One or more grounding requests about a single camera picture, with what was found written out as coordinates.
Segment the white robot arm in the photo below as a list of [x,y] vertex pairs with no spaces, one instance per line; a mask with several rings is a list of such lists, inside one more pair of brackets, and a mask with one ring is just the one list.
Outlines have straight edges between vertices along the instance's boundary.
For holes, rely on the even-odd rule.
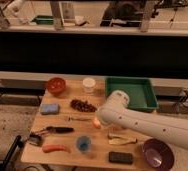
[[188,150],[188,120],[128,109],[129,96],[113,91],[96,111],[102,125],[116,124]]

